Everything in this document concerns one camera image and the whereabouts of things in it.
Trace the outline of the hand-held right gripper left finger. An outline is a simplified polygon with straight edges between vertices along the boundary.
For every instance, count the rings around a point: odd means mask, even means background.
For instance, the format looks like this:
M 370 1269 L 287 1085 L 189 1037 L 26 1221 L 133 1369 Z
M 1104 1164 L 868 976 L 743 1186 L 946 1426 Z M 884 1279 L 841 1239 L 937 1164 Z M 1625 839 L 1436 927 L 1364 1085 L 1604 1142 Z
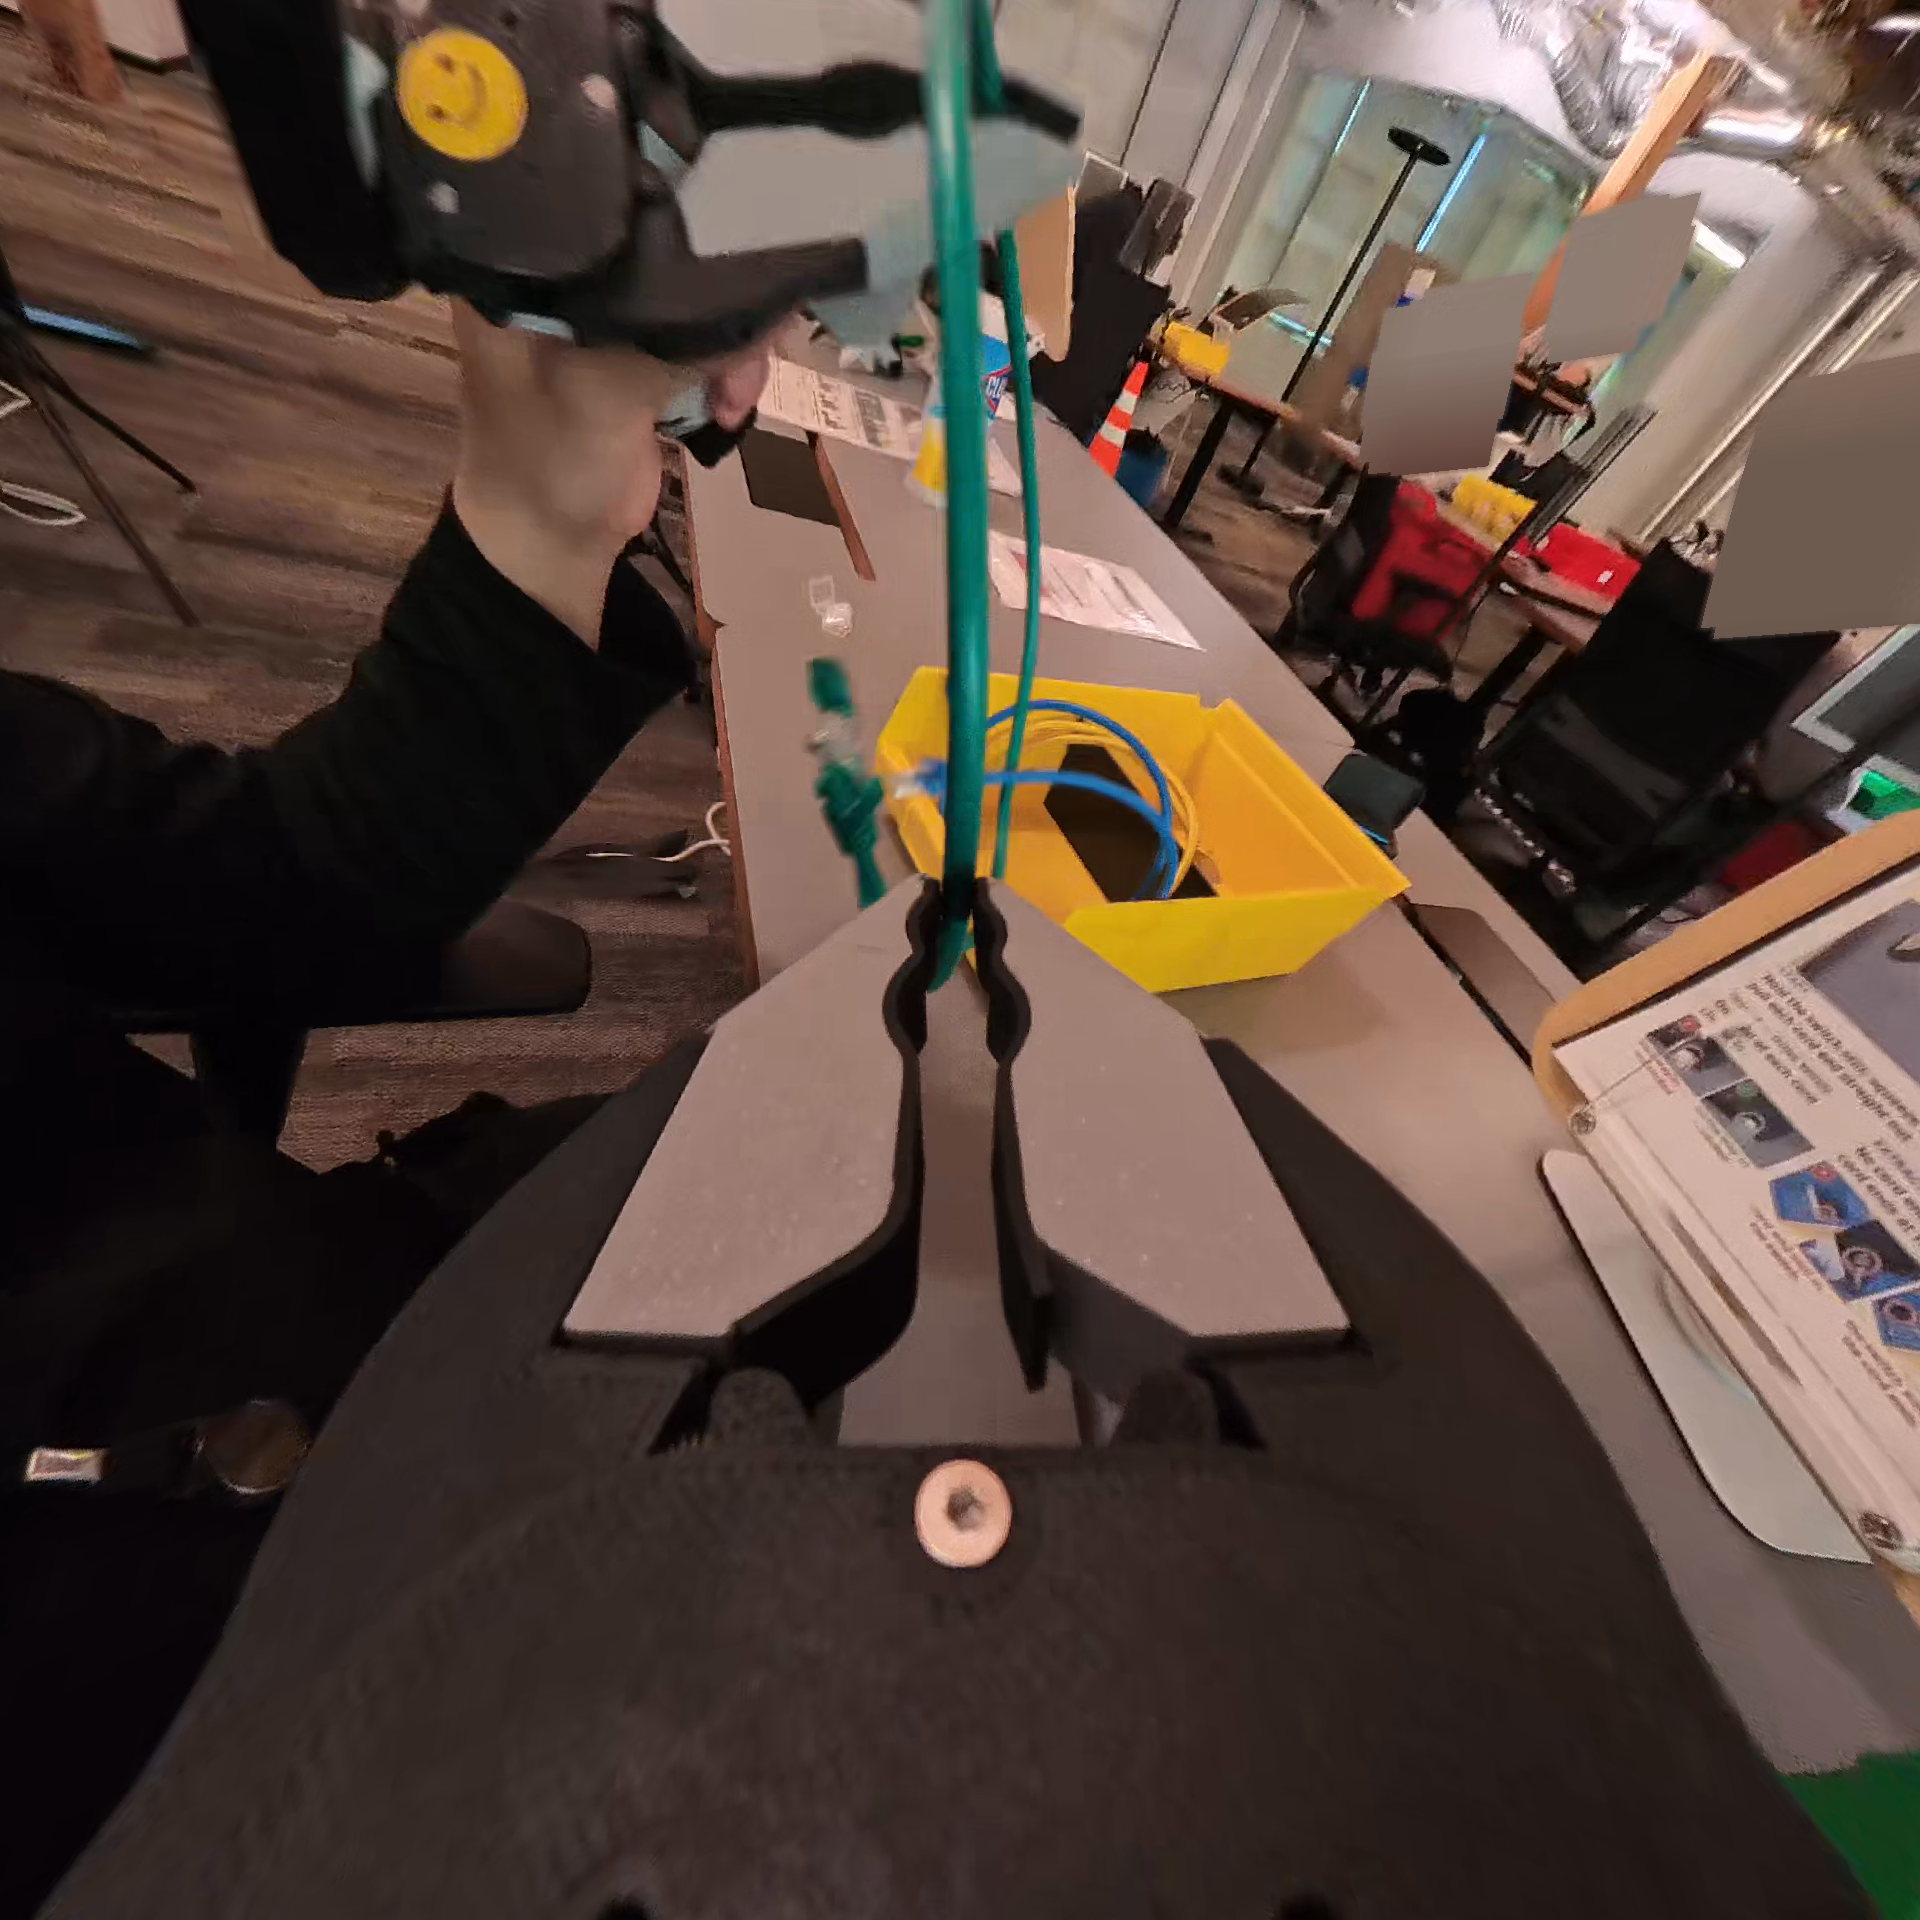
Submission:
M 906 879 L 698 1046 L 561 1318 L 571 1346 L 834 1400 L 919 1298 L 929 884 Z

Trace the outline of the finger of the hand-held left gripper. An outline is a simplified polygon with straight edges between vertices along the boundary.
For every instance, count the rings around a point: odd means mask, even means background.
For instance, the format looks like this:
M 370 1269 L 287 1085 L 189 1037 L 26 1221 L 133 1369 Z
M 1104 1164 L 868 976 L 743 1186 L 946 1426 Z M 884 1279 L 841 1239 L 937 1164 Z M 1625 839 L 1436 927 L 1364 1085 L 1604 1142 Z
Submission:
M 1082 136 L 1082 112 L 1000 53 L 993 5 L 657 1 L 645 21 L 647 98 L 684 146 L 749 130 L 873 140 L 916 128 L 943 25 L 959 28 L 972 73 L 962 104 L 979 121 L 1066 146 Z
M 929 133 L 713 133 L 692 157 L 637 125 L 634 238 L 597 296 L 597 343 L 722 360 L 792 319 L 849 345 L 897 333 L 932 266 Z

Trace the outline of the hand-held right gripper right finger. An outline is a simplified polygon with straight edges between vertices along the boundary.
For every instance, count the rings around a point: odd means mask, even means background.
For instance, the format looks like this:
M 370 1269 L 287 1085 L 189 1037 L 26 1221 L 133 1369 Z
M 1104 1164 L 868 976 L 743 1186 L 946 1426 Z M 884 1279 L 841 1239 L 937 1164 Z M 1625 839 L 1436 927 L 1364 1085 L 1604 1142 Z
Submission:
M 1029 1386 L 1320 1353 L 1351 1317 L 1196 1025 L 983 879 L 1000 1303 Z

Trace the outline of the yellow plastic bin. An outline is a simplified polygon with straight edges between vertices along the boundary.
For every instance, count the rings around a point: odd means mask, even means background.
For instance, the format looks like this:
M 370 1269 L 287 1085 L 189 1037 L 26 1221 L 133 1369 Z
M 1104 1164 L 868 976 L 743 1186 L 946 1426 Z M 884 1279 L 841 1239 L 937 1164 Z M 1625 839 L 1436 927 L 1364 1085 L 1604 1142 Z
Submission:
M 1012 674 L 991 676 L 987 784 L 979 871 L 1003 849 L 1010 889 L 1151 992 L 1284 976 L 1409 882 L 1279 741 L 1236 701 L 1191 693 L 1040 679 L 1017 764 Z M 1213 898 L 1109 903 L 1051 823 L 1064 774 L 1119 774 L 1159 804 Z

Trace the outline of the person's left forearm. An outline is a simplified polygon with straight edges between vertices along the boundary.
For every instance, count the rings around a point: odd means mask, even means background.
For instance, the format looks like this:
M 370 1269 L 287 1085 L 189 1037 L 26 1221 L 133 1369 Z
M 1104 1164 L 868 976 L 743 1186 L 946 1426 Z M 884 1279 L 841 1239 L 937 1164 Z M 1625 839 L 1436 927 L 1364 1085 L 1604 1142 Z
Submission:
M 356 984 L 466 933 L 691 680 L 631 561 L 591 600 L 580 638 L 447 505 L 344 693 L 268 746 L 5 672 L 5 1076 L 90 1007 Z

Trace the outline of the person's left hand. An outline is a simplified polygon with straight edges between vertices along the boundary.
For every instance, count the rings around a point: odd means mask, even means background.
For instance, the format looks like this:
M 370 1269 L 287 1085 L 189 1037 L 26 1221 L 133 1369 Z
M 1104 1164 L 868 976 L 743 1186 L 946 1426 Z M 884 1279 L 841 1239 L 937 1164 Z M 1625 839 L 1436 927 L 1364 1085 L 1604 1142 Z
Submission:
M 743 424 L 773 340 L 676 367 L 498 327 L 464 301 L 449 313 L 464 391 L 453 510 L 495 574 L 597 645 L 615 561 L 657 514 L 661 420 L 698 394 L 713 424 Z

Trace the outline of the printed paper sheet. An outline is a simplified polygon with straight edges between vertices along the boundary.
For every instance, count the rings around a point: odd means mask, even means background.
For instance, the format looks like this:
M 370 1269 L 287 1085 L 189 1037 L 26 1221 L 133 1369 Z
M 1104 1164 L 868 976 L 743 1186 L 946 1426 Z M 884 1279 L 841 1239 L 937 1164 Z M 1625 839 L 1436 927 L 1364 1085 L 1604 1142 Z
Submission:
M 776 356 L 759 410 L 802 433 L 913 461 L 922 448 L 922 409 L 850 376 Z

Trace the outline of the orange traffic cone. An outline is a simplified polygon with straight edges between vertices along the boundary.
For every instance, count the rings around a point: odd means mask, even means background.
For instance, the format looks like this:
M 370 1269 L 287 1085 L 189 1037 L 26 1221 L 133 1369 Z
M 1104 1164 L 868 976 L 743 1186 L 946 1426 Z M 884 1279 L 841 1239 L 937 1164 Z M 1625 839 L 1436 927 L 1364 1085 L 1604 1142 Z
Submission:
M 1121 476 L 1121 460 L 1133 430 L 1137 407 L 1146 391 L 1147 372 L 1147 358 L 1137 358 L 1109 414 L 1089 441 L 1091 460 L 1113 480 Z

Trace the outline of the paper in plastic sleeve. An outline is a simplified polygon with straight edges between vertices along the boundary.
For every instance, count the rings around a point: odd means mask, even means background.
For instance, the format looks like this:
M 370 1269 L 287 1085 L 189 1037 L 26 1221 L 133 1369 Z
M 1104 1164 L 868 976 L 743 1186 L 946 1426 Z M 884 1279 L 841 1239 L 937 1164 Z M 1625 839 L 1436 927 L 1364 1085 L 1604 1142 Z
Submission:
M 991 532 L 991 581 L 1007 607 L 1024 612 L 1029 588 L 1024 538 Z M 1203 652 L 1203 641 L 1138 568 L 1053 544 L 1040 551 L 1040 614 L 1188 653 Z

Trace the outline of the black floor lamp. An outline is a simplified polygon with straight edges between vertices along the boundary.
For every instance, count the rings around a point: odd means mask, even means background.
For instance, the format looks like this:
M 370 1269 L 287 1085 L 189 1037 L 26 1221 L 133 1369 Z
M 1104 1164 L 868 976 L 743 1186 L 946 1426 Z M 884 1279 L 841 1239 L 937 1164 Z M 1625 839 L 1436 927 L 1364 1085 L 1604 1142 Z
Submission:
M 1404 192 L 1409 177 L 1424 165 L 1436 165 L 1436 166 L 1447 166 L 1449 165 L 1449 151 L 1443 148 L 1429 135 L 1420 133 L 1418 128 L 1393 125 L 1387 130 L 1387 141 L 1397 152 L 1404 156 L 1401 166 L 1394 174 L 1389 186 L 1385 189 L 1384 201 L 1376 210 L 1376 216 L 1369 222 L 1362 239 L 1359 242 L 1355 252 L 1351 253 L 1351 260 L 1346 263 L 1345 272 L 1339 274 L 1339 280 L 1336 282 L 1333 296 L 1328 300 L 1325 310 L 1320 314 L 1320 319 L 1313 329 L 1313 336 L 1306 343 L 1297 367 L 1289 372 L 1287 386 L 1283 388 L 1283 394 L 1280 394 L 1283 400 L 1293 400 L 1293 394 L 1301 388 L 1306 375 L 1313 370 L 1313 364 L 1315 364 L 1323 340 L 1330 333 L 1330 327 L 1337 318 L 1337 310 L 1339 310 L 1346 293 L 1351 290 L 1355 276 L 1361 274 L 1361 266 L 1367 263 L 1369 253 L 1375 252 L 1376 239 L 1379 239 L 1380 231 L 1385 228 L 1397 201 L 1401 199 L 1401 192 Z

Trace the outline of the round metal clip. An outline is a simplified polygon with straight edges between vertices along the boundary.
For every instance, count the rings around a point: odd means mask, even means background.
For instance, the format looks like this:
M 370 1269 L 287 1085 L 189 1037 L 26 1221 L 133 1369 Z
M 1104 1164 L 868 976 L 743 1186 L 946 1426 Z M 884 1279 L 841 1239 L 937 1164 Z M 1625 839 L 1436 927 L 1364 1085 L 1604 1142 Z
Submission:
M 308 1449 L 298 1408 L 253 1398 L 97 1447 L 32 1447 L 17 1480 L 29 1493 L 257 1503 L 287 1493 Z

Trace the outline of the wooden instruction board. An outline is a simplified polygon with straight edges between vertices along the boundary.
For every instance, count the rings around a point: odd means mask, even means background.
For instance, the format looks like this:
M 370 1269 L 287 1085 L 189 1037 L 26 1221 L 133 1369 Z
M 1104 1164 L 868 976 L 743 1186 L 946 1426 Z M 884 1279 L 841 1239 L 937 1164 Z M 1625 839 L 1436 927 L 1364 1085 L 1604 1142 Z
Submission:
M 1917 824 L 1848 836 L 1551 1007 L 1532 1069 L 1909 1616 Z

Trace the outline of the person's black clothing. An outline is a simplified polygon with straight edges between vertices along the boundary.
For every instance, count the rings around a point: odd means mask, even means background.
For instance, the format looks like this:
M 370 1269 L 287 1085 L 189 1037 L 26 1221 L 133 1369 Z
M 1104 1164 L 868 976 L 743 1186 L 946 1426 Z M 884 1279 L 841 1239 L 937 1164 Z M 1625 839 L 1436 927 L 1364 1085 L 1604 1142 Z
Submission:
M 120 1037 L 8 1082 L 39 1110 L 5 1124 L 2 1911 L 35 1914 L 199 1682 L 276 1497 L 35 1489 L 28 1454 L 251 1400 L 319 1433 L 450 1247 L 607 1096 L 469 1094 L 314 1170 Z

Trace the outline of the red bag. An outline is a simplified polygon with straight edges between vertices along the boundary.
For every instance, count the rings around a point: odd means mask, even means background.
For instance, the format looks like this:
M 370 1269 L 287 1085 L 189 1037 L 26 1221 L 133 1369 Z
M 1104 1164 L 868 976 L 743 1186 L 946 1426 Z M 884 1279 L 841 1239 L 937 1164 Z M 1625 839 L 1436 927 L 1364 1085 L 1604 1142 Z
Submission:
M 1397 476 L 1362 480 L 1348 526 L 1361 537 L 1348 614 L 1410 640 L 1441 640 L 1492 557 L 1492 546 L 1456 527 L 1427 487 Z

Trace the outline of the green plastic bin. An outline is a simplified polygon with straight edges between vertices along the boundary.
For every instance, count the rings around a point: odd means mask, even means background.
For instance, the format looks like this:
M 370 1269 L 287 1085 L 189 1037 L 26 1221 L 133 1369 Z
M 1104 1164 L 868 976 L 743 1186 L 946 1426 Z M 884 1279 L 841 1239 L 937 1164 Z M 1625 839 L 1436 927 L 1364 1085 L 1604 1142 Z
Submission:
M 1917 1914 L 1917 1753 L 1786 1774 L 1783 1785 L 1883 1918 Z

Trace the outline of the silver air duct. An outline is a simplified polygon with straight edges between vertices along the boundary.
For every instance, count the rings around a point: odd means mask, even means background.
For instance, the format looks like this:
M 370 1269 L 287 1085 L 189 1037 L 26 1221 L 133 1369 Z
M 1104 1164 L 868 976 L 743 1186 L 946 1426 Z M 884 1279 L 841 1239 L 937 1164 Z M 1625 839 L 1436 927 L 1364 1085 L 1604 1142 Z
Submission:
M 1492 16 L 1593 157 L 1615 160 L 1663 89 L 1709 62 L 1719 80 L 1685 146 L 1801 177 L 1853 152 L 1915 205 L 1915 1 L 1492 1 Z

